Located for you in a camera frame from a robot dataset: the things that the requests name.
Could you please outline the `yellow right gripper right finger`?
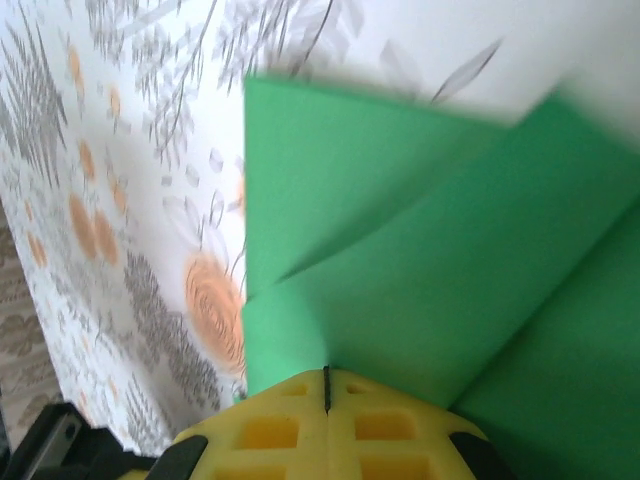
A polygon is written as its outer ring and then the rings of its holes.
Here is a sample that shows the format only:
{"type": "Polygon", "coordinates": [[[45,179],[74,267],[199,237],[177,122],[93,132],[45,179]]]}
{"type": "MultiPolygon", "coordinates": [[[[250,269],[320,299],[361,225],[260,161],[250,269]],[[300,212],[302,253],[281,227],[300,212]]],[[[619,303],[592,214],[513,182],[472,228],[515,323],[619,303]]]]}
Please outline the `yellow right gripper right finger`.
{"type": "Polygon", "coordinates": [[[486,435],[438,406],[327,370],[329,479],[512,479],[486,435]]]}

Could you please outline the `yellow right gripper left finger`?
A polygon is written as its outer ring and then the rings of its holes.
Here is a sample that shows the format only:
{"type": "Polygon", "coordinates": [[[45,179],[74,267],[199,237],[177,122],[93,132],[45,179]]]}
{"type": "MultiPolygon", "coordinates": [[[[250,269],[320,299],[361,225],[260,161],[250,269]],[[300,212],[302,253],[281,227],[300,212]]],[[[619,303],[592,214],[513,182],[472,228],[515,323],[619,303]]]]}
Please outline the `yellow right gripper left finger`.
{"type": "Polygon", "coordinates": [[[327,479],[329,370],[298,374],[187,428],[150,479],[327,479]]]}

